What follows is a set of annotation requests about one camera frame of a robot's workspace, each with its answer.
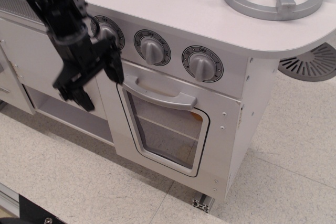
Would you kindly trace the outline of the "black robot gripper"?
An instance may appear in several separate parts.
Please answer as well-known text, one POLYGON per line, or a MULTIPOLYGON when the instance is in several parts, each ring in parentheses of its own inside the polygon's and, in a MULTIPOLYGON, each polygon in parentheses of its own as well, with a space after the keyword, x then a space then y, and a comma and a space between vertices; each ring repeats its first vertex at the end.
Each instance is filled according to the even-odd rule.
POLYGON ((95 106, 82 87, 102 69, 111 81, 123 84, 121 51, 113 39, 93 43, 88 35, 84 35, 76 41, 54 39, 52 43, 64 64, 53 87, 60 91, 65 101, 74 101, 87 112, 93 111, 95 106))

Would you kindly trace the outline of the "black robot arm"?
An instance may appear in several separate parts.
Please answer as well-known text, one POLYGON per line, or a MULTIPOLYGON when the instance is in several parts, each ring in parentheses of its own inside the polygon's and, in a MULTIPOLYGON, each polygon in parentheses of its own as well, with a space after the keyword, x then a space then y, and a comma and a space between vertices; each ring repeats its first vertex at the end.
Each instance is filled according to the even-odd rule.
POLYGON ((101 70, 117 84, 124 81, 120 49, 114 34, 103 33, 93 43, 84 19, 89 17, 85 0, 26 0, 47 29, 47 35, 63 61, 53 87, 65 100, 86 111, 94 105, 83 86, 101 70))

